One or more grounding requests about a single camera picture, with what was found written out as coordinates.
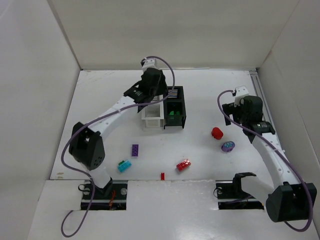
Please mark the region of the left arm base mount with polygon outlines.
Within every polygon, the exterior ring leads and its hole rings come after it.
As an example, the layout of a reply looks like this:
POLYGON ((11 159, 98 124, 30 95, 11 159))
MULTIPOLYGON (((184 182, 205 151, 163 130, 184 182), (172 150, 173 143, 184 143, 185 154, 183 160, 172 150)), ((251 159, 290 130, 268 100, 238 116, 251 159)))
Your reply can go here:
MULTIPOLYGON (((92 184, 85 181, 78 185, 81 192, 80 209, 86 210, 92 197, 92 184)), ((127 193, 128 181, 116 180, 112 183, 110 190, 105 195, 99 189, 94 192, 94 197, 90 206, 90 210, 94 211, 125 211, 127 209, 127 193)))

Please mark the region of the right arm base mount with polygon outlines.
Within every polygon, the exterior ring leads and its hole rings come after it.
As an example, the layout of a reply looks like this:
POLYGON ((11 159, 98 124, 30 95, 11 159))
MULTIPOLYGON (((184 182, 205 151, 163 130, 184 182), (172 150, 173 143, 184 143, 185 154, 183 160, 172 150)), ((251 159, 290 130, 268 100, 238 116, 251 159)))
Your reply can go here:
POLYGON ((236 173, 232 180, 217 180, 213 195, 219 210, 264 210, 264 205, 242 190, 241 180, 256 176, 252 172, 236 173))

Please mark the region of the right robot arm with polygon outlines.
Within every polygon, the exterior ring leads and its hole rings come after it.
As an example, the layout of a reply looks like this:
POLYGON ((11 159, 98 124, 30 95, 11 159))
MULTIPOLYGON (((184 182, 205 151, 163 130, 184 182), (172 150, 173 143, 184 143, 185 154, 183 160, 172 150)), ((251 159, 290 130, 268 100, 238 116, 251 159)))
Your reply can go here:
POLYGON ((263 101, 258 96, 232 91, 234 102, 219 104, 225 124, 242 128, 249 142, 260 154, 273 185, 269 185, 252 172, 237 173, 232 179, 233 192, 250 195, 261 202, 269 218, 275 222, 313 219, 317 189, 306 183, 279 148, 272 124, 263 120, 263 101))

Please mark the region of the purple oval lego piece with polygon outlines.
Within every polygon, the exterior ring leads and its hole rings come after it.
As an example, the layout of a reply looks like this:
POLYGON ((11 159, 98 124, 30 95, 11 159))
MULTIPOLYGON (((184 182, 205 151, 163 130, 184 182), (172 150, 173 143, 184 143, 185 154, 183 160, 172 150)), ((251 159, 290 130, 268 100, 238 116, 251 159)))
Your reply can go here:
POLYGON ((226 141, 222 144, 221 150, 225 153, 231 152, 235 148, 236 144, 233 141, 226 141))

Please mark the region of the green rounded lego brick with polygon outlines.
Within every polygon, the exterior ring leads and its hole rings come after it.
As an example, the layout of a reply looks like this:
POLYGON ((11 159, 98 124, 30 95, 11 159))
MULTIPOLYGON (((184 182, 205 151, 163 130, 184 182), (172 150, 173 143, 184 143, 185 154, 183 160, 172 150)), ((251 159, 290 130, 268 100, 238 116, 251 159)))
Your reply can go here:
POLYGON ((180 116, 181 112, 178 109, 170 110, 168 113, 169 116, 180 116))

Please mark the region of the light blue lego brick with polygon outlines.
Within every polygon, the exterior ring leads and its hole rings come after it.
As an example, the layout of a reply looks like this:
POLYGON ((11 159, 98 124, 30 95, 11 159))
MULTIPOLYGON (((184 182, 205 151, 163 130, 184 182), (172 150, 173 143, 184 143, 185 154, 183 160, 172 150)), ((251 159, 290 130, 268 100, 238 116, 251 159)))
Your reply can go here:
POLYGON ((120 173, 123 173, 124 171, 126 171, 128 168, 130 168, 132 166, 132 163, 129 160, 126 160, 125 163, 123 163, 122 165, 118 165, 117 169, 120 173))

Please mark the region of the red and purple lego brick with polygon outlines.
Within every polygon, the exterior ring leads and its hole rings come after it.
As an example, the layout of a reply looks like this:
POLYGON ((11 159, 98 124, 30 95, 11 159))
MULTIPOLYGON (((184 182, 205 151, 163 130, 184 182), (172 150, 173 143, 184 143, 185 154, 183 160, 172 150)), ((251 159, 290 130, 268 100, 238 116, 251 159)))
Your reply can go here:
POLYGON ((182 162, 176 165, 176 169, 179 172, 183 172, 185 169, 191 166, 191 162, 188 159, 184 159, 182 162))

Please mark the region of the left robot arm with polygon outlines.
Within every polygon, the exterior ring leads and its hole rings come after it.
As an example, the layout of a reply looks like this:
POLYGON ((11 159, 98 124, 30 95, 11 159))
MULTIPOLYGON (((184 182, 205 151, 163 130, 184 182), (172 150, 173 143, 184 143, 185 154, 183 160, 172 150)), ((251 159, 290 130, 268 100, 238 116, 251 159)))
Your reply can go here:
POLYGON ((112 178, 102 163, 105 159, 104 140, 123 122, 150 105, 156 96, 167 95, 166 77, 162 70, 149 67, 141 80, 123 93, 123 96, 97 119, 72 129, 68 152, 88 173, 99 191, 106 195, 112 178))

